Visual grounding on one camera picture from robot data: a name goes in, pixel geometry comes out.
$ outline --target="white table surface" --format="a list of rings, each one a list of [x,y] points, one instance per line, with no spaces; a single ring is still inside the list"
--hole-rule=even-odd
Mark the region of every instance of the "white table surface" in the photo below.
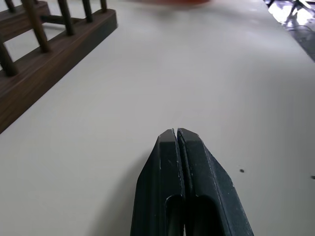
[[[138,175],[177,127],[230,174],[256,236],[314,235],[315,67],[262,0],[108,6],[118,29],[0,135],[0,235],[128,236]],[[6,45],[37,47],[31,31]]]

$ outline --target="white countertop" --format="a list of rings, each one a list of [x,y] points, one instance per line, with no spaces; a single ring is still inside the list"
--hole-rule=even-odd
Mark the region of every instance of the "white countertop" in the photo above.
[[[313,235],[315,67],[263,1],[108,6],[118,29],[0,135],[0,235],[128,236],[138,175],[177,127],[230,174],[256,236]],[[34,39],[6,45],[17,59]]]

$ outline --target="wooden base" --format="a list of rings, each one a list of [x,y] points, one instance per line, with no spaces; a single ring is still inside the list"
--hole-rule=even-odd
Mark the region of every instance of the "wooden base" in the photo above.
[[[114,10],[99,10],[93,20],[74,24],[73,36],[64,31],[49,40],[51,52],[37,48],[17,60],[18,75],[7,77],[0,71],[0,133],[117,28]]]
[[[50,15],[47,2],[39,1],[34,7],[38,15]],[[0,12],[0,33],[5,41],[32,29],[23,6],[17,6],[15,10],[14,13],[9,10]]]

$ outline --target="black plastic object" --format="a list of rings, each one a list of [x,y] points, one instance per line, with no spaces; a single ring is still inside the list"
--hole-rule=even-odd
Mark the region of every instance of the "black plastic object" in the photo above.
[[[136,187],[130,236],[253,236],[233,183],[200,137],[162,133]]]

